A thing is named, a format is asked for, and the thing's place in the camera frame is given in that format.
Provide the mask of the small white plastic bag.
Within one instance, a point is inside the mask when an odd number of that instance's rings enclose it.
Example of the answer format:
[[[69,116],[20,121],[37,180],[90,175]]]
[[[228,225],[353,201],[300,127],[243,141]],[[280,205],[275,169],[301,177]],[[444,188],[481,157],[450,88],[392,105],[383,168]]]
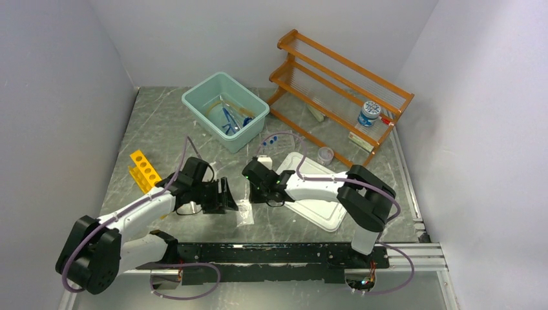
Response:
[[[237,201],[237,227],[254,225],[253,206],[247,199]]]

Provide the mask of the blue item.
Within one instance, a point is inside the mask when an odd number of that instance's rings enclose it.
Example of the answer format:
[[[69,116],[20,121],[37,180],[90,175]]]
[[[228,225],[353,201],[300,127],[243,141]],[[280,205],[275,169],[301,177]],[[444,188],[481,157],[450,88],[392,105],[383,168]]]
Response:
[[[242,127],[246,127],[247,125],[249,125],[251,122],[253,121],[253,118],[251,117],[246,117],[243,121],[243,124],[242,124]]]

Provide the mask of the blue safety glasses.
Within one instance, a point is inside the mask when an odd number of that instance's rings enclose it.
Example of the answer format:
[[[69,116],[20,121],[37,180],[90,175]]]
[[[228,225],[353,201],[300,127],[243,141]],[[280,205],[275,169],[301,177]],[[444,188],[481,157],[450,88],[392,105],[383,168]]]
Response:
[[[222,112],[226,118],[226,124],[222,125],[225,135],[232,136],[241,130],[241,124],[238,119],[231,113],[231,111],[225,107],[222,108]]]

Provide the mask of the yellow rubber tubing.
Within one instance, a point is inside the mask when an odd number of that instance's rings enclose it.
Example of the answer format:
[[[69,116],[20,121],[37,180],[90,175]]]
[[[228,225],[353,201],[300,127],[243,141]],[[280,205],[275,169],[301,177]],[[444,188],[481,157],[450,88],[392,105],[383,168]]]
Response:
[[[256,117],[256,114],[250,108],[245,108],[242,105],[239,105],[230,100],[227,101],[229,101],[232,107],[235,108],[237,112],[241,115],[242,121],[246,117]],[[204,116],[211,121],[225,119],[224,113],[222,112],[222,104],[220,102],[220,99],[214,101],[209,107],[206,108]]]

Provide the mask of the metal crucible tongs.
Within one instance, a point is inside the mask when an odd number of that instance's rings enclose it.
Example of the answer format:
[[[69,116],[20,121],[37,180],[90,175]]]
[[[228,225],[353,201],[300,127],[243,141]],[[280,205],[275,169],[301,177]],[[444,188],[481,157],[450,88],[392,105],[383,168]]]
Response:
[[[227,101],[223,97],[220,97],[220,102],[222,104],[222,111],[227,121],[227,123],[223,125],[222,128],[225,130],[226,135],[234,135],[243,128],[242,117],[237,112],[237,110],[232,107],[229,101]]]

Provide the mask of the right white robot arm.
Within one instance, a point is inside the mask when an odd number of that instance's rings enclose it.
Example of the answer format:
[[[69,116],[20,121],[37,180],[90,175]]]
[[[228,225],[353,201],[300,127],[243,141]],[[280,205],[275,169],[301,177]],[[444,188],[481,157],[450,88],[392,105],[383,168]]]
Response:
[[[357,224],[348,251],[350,262],[365,267],[374,257],[374,246],[393,219],[393,207],[399,212],[395,192],[362,165],[336,174],[302,174],[299,170],[276,173],[258,159],[252,159],[242,170],[250,183],[253,201],[286,203],[319,200],[338,203]]]

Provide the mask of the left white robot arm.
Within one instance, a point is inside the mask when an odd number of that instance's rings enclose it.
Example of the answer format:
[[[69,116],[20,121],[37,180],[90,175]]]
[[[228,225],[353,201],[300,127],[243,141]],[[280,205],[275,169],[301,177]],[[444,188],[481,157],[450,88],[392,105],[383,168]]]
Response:
[[[191,157],[134,202],[99,218],[79,218],[55,266],[63,287],[72,293],[96,295],[119,274],[135,267],[176,267],[182,259],[174,236],[160,230],[137,240],[133,236],[188,203],[197,204],[205,214],[237,211],[227,178],[205,178],[210,168],[208,162]]]

